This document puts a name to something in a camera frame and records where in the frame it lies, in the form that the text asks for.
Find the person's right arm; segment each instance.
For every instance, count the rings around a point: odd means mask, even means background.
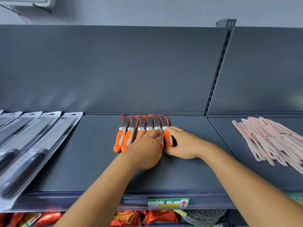
[[[204,160],[250,227],[303,225],[303,207],[220,147],[177,127],[167,130],[178,145],[166,153]]]

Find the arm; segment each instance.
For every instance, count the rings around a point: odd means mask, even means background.
[[[162,156],[163,134],[141,132],[89,189],[69,208],[55,227],[110,226],[127,184],[139,169],[154,167]]]
[[[176,138],[178,146],[167,148],[166,153],[183,159],[204,160],[249,226],[302,225],[303,208],[299,204],[220,147],[177,127],[167,130]]]

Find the white wall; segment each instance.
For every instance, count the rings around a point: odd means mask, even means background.
[[[29,24],[303,27],[303,0],[56,0],[53,13],[16,7]],[[0,7],[0,24],[24,24]]]

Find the red foil wrapper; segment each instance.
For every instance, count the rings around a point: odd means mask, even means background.
[[[45,212],[36,222],[34,227],[43,227],[55,224],[63,216],[62,212]]]
[[[111,227],[141,226],[140,211],[116,211]]]
[[[24,215],[25,213],[14,213],[9,222],[9,227],[16,227]]]
[[[149,210],[145,216],[145,225],[152,221],[176,222],[179,224],[178,215],[173,210]]]
[[[3,227],[6,224],[9,213],[0,213],[0,227]]]

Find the red arrow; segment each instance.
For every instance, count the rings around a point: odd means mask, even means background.
[[[182,207],[184,207],[185,205],[187,205],[187,202],[184,200],[183,202],[181,202],[181,205],[183,205]]]

